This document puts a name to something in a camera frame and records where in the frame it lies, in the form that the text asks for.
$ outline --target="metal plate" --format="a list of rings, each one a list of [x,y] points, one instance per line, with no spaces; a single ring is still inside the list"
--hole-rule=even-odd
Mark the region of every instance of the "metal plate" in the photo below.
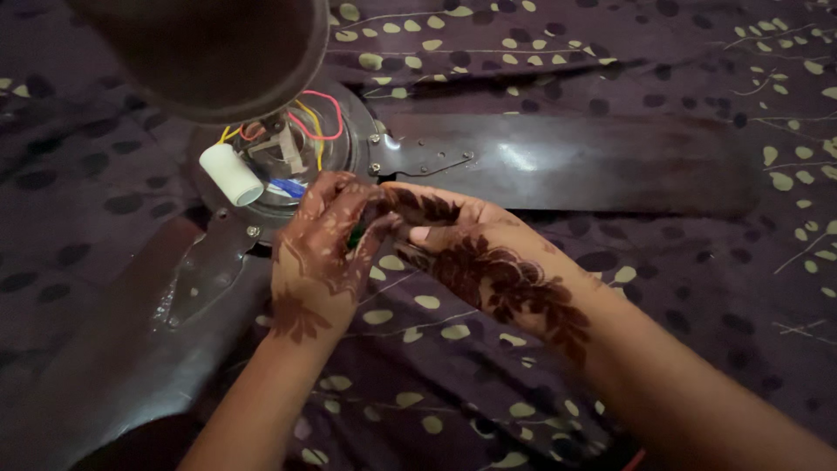
[[[375,134],[369,138],[374,160],[369,163],[370,175],[391,175],[403,173],[414,177],[441,172],[447,168],[466,163],[474,158],[471,151],[451,154],[450,151],[436,152],[435,149],[454,148],[450,142],[428,136],[416,143],[406,145],[387,134]]]
[[[387,124],[401,144],[406,173],[415,175],[409,158],[416,152],[474,154],[427,176],[399,174],[398,181],[505,208],[735,216],[757,203],[757,171],[732,130],[718,122],[399,114]],[[377,149],[373,162],[384,158]]]
[[[229,288],[241,272],[244,253],[261,234],[226,208],[218,210],[200,237],[177,265],[172,282],[171,304],[157,308],[154,318],[178,329],[198,316]]]

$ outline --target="finger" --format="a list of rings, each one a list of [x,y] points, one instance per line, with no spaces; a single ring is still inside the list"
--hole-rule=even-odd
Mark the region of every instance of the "finger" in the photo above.
[[[317,220],[326,207],[337,197],[340,190],[357,177],[348,172],[321,172],[314,183],[302,195],[299,208],[288,225],[274,235],[274,251],[282,241],[293,241],[302,237],[308,225]]]
[[[372,267],[372,259],[381,248],[384,239],[387,238],[392,227],[401,220],[401,216],[390,213],[372,222],[363,233],[361,240],[355,248],[351,270],[358,277],[358,292],[363,290],[369,277],[369,269]]]
[[[347,240],[360,221],[363,209],[380,191],[369,184],[349,183],[312,224],[309,229],[313,235],[311,244],[332,249],[335,254],[345,254]]]
[[[427,251],[419,249],[418,247],[404,241],[395,241],[393,243],[393,249],[395,249],[396,255],[398,255],[398,258],[401,260],[404,260],[423,272],[432,272],[431,268],[433,267],[436,258]]]
[[[501,220],[519,220],[496,204],[482,199],[427,186],[387,182],[381,185],[387,192],[393,210],[416,225],[479,224]]]
[[[363,208],[360,223],[364,227],[369,227],[378,218],[390,214],[393,211],[392,205],[387,199],[387,193],[376,185],[370,185],[369,197],[366,206]]]
[[[395,236],[397,240],[407,242],[429,254],[438,254],[459,245],[467,237],[467,231],[456,225],[402,225],[398,227]]]
[[[302,196],[294,216],[308,221],[317,220],[341,190],[356,179],[355,174],[348,172],[320,172]]]

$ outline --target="henna design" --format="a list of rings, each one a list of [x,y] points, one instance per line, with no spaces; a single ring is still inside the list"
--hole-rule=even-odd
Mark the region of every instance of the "henna design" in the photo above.
[[[573,295],[563,286],[561,277],[547,279],[539,264],[522,260],[511,249],[489,249],[484,235],[466,235],[457,245],[434,256],[412,246],[399,247],[398,254],[501,323],[516,320],[520,313],[543,315],[544,339],[562,346],[571,361],[584,366],[587,352],[583,343],[590,340],[584,329],[590,322],[581,310],[570,305]]]
[[[331,323],[320,314],[311,311],[295,296],[285,293],[274,300],[273,328],[277,336],[290,334],[295,343],[302,343],[302,336],[316,339],[316,327],[331,329]]]
[[[424,195],[416,197],[408,189],[396,188],[392,190],[392,195],[395,199],[391,202],[393,207],[408,213],[405,216],[406,219],[415,223],[423,221],[454,223],[460,217],[459,206],[435,194],[429,197]]]
[[[378,187],[354,181],[350,173],[321,173],[306,192],[289,224],[278,231],[273,250],[275,335],[297,344],[331,329],[329,318],[354,312],[357,291],[393,217],[378,219],[387,204]],[[358,222],[374,220],[357,248],[347,241]]]

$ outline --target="white capacitor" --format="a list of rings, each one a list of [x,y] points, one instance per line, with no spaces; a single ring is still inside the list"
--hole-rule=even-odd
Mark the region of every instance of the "white capacitor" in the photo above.
[[[262,181],[229,144],[217,144],[203,151],[199,162],[235,206],[246,206],[264,192]]]

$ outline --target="henna-decorated hand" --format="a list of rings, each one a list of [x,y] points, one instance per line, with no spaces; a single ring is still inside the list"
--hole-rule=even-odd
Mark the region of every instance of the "henna-decorated hand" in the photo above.
[[[273,250],[273,330],[301,343],[333,329],[339,338],[357,308],[372,257],[398,218],[376,218],[383,191],[346,172],[322,172],[308,188],[290,223],[277,231]],[[352,229],[372,222],[357,247],[347,247]]]
[[[595,288],[592,276],[496,204],[412,184],[382,188],[406,223],[397,230],[399,256],[471,306],[584,364],[589,321],[564,278],[581,276]]]

